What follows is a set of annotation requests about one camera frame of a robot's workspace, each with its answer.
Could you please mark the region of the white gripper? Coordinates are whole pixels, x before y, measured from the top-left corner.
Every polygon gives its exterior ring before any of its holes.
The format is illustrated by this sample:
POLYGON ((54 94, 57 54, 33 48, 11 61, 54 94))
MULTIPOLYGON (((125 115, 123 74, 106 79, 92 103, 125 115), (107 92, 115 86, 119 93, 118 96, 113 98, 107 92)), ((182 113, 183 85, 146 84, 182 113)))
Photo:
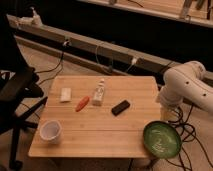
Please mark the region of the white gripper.
POLYGON ((169 108, 161 107, 161 119, 164 121, 176 121, 178 119, 178 115, 169 108))

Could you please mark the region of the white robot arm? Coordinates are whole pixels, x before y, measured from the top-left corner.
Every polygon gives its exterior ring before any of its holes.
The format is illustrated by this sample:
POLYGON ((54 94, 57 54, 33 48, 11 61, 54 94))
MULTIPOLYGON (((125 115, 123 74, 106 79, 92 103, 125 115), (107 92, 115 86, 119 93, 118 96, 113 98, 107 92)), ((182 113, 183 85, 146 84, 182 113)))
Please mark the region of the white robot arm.
POLYGON ((172 118, 172 110, 186 98, 213 114, 213 87, 203 82, 206 69, 199 61, 190 61, 171 67, 163 75, 164 86, 156 101, 161 104, 162 119, 172 118))

